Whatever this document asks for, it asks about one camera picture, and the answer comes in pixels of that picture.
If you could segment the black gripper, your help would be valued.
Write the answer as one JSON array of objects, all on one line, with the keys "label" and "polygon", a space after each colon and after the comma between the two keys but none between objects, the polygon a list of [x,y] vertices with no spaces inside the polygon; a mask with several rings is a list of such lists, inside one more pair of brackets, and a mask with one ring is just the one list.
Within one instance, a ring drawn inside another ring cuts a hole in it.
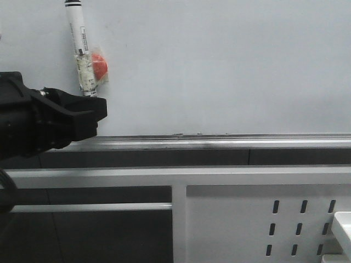
[{"label": "black gripper", "polygon": [[[68,110],[76,112],[73,118]],[[1,160],[94,137],[98,121],[105,117],[104,98],[30,89],[20,72],[1,72]]]}]

